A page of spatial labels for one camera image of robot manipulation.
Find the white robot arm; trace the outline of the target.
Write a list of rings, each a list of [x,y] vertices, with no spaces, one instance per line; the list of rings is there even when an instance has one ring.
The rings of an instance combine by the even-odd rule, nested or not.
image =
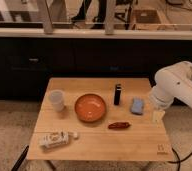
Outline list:
[[[156,85],[149,92],[153,106],[152,121],[160,123],[165,110],[175,98],[192,109],[192,63],[182,61],[158,70],[154,76]]]

